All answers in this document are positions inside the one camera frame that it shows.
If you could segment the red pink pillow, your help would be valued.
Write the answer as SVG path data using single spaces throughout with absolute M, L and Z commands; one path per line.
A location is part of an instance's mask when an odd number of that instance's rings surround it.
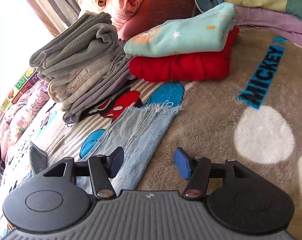
M 167 20 L 191 17 L 194 5 L 194 0 L 107 0 L 104 12 L 118 37 L 128 40 Z

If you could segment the light blue denim jeans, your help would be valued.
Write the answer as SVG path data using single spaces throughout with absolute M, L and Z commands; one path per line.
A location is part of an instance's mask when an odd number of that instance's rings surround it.
M 173 106 L 171 102 L 141 108 L 130 106 L 103 131 L 83 158 L 77 157 L 76 152 L 65 151 L 62 154 L 59 151 L 49 154 L 49 162 L 45 166 L 52 165 L 63 157 L 86 161 L 94 155 L 109 155 L 120 146 L 124 150 L 124 161 L 118 174 L 110 182 L 116 194 L 120 194 L 121 190 L 134 190 L 180 109 L 180 105 Z

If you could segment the alphabet foam mat strip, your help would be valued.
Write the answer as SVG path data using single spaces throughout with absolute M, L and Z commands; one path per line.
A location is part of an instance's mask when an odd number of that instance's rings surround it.
M 18 99 L 37 81 L 39 77 L 37 75 L 36 68 L 29 67 L 28 70 L 21 76 L 21 78 L 16 82 L 14 87 L 10 90 L 3 103 L 0 106 L 0 122 L 3 119 L 5 112 L 9 109 L 10 106 L 18 102 Z

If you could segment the Mickey plush bed blanket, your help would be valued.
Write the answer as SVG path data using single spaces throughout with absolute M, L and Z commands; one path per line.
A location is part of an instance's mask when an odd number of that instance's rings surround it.
M 63 157 L 80 159 L 130 104 L 180 105 L 156 149 L 139 190 L 182 190 L 185 181 L 173 164 L 174 150 L 202 155 L 215 163 L 236 159 L 290 195 L 295 205 L 288 228 L 302 239 L 302 48 L 280 42 L 269 31 L 241 29 L 233 45 L 230 75 L 204 82 L 148 83 L 136 80 L 123 100 L 95 107 L 80 123 L 67 126 L 48 101 L 17 144 L 7 152 L 0 186 L 0 236 L 8 230 L 2 204 L 30 171 L 29 146 L 44 150 L 48 165 Z

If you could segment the folded teal star blanket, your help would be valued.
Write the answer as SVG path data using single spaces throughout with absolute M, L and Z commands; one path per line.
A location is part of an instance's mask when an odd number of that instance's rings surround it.
M 224 2 L 192 18 L 170 20 L 126 42 L 126 54 L 146 57 L 222 51 L 236 21 L 236 7 Z

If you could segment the pink purple floral quilt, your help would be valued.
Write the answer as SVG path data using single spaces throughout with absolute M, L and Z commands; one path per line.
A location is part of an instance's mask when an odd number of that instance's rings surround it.
M 16 144 L 48 100 L 48 83 L 39 80 L 8 109 L 0 126 L 2 160 L 5 159 L 8 148 Z

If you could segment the purple folded sheet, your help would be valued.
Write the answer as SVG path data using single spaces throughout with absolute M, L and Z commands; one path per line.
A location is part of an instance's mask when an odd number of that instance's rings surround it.
M 292 15 L 264 8 L 236 7 L 236 25 L 268 29 L 302 47 L 302 21 Z

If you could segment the folded grey clothes stack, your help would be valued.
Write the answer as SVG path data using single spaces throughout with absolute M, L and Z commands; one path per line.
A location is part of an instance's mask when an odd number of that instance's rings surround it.
M 80 122 L 84 111 L 116 94 L 135 77 L 111 16 L 86 11 L 70 27 L 36 51 L 29 64 L 48 83 L 66 124 Z

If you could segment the folded red garment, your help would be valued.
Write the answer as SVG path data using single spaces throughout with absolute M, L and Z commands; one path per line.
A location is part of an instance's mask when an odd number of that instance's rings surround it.
M 166 57 L 133 58 L 132 75 L 148 82 L 219 80 L 230 74 L 232 46 L 240 32 L 234 27 L 219 52 L 199 52 Z

